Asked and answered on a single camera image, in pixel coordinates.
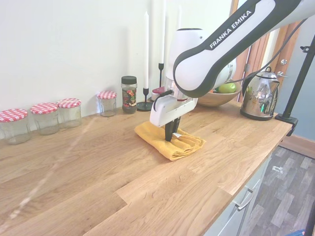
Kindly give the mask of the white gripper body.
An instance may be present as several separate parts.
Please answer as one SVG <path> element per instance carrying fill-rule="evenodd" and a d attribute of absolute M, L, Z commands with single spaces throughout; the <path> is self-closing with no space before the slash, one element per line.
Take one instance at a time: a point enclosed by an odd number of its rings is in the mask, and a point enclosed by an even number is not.
<path fill-rule="evenodd" d="M 167 123 L 192 111 L 197 104 L 197 98 L 178 101 L 172 95 L 167 95 L 154 102 L 150 113 L 150 123 L 162 127 Z"/>

